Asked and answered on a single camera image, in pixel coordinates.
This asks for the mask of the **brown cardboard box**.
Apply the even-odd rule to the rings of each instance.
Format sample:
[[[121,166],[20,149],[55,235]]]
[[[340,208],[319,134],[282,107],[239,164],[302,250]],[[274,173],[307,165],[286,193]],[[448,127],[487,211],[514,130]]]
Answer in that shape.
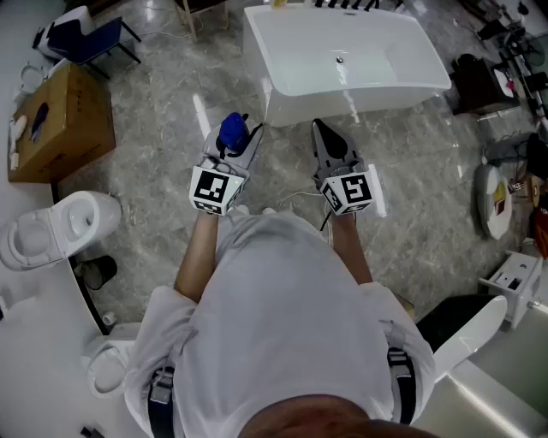
[[[48,116],[39,141],[30,140],[39,106]],[[58,183],[116,147],[110,93],[83,68],[70,63],[57,70],[14,113],[27,117],[17,141],[19,166],[8,169],[8,181]]]

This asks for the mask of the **white toilet with closed seat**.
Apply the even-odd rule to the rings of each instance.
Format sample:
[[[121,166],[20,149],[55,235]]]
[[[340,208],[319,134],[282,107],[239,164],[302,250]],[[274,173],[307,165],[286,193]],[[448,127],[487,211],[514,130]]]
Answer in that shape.
[[[84,349],[80,362],[93,396],[102,400],[113,400],[124,392],[131,350],[134,346],[140,323],[117,324],[108,335],[101,335]]]

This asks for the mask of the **white bathtub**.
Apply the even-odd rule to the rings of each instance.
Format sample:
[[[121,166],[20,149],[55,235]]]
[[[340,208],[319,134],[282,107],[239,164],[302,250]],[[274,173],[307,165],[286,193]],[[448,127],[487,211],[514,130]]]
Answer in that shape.
[[[451,88],[420,23],[384,10],[309,2],[247,7],[243,52],[264,121],[273,127],[406,109]]]

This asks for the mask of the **white fluffy item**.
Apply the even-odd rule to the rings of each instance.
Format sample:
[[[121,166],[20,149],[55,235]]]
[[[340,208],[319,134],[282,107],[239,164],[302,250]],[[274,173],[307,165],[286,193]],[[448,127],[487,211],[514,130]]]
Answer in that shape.
[[[9,168],[14,171],[19,166],[19,152],[17,141],[21,138],[27,126],[27,117],[20,116],[17,120],[11,118],[9,121]]]

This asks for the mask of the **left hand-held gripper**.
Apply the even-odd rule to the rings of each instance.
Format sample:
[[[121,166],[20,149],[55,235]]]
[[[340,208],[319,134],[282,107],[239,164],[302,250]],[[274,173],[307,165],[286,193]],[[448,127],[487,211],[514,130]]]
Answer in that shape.
[[[249,179],[249,168],[263,136],[260,123],[249,134],[245,151],[237,158],[237,165],[223,160],[217,148],[220,127],[206,136],[200,163],[193,167],[189,201],[196,210],[225,216],[234,206]]]

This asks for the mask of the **white toilet with open lid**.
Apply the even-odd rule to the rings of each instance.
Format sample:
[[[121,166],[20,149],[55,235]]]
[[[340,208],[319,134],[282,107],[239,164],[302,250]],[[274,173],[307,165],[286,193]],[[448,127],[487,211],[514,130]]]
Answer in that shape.
[[[0,263],[14,272],[55,265],[108,237],[121,219],[122,207],[110,195],[74,192],[1,226]]]

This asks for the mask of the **person's white shirt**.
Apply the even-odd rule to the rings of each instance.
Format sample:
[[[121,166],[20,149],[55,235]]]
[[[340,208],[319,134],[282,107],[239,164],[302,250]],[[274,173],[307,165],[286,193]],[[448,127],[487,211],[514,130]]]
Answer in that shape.
[[[432,349],[396,295],[359,285],[290,212],[219,217],[198,304],[156,287],[125,378],[150,437],[434,438]]]

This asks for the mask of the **small white cabinet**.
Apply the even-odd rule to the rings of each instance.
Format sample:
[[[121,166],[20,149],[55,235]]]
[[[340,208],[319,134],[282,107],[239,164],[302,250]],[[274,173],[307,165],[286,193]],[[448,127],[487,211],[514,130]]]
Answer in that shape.
[[[535,304],[543,268],[543,259],[519,252],[506,251],[507,258],[488,279],[479,283],[490,293],[507,300],[504,319],[516,329],[527,310]]]

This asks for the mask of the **dark wooden cabinet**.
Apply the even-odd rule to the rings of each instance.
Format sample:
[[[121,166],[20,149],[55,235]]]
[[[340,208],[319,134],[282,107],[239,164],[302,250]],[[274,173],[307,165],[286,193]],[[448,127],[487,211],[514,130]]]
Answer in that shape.
[[[506,61],[462,54],[452,62],[450,79],[456,87],[454,115],[488,115],[520,106],[514,80]]]

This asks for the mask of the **wooden chair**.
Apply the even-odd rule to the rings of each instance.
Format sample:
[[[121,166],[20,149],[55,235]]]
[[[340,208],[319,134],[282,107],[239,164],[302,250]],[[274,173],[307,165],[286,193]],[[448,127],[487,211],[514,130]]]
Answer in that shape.
[[[224,29],[229,28],[228,0],[173,0],[173,2],[179,18],[188,25],[194,42],[198,41],[194,18],[198,19],[206,11],[223,7]]]

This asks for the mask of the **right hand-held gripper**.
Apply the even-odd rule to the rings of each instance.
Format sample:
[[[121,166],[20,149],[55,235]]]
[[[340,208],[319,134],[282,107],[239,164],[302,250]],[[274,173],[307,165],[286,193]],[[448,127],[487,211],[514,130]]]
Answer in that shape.
[[[313,120],[312,137],[318,161],[313,181],[331,211],[341,216],[365,209],[372,202],[370,173],[358,156],[354,140],[321,119]]]

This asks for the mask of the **person's left forearm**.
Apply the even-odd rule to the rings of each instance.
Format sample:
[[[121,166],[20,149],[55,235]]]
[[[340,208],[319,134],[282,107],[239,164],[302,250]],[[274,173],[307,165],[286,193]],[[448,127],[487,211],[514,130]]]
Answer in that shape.
[[[219,216],[200,211],[174,289],[198,304],[216,268]]]

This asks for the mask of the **purple item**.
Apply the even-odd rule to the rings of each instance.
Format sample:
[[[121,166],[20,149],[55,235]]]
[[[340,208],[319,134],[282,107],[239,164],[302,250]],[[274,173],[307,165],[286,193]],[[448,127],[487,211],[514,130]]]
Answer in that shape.
[[[30,140],[36,144],[39,141],[39,133],[41,130],[42,125],[44,124],[49,112],[49,106],[48,103],[43,102],[36,113],[36,116],[34,118],[32,127],[31,127],[31,135]]]

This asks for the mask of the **blue bottle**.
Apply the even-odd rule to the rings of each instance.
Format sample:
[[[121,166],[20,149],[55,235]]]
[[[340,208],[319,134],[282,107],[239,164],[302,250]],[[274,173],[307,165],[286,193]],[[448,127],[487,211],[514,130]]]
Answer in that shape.
[[[217,136],[217,148],[234,153],[244,152],[247,148],[250,133],[247,128],[247,114],[233,112],[221,123]]]

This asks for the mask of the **black faucet set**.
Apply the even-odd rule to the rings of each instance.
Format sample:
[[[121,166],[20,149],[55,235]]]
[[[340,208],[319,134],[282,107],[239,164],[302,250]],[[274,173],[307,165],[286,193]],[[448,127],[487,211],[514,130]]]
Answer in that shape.
[[[311,5],[315,8],[326,7],[329,9],[359,10],[363,8],[368,12],[370,9],[378,9],[380,0],[311,0]]]

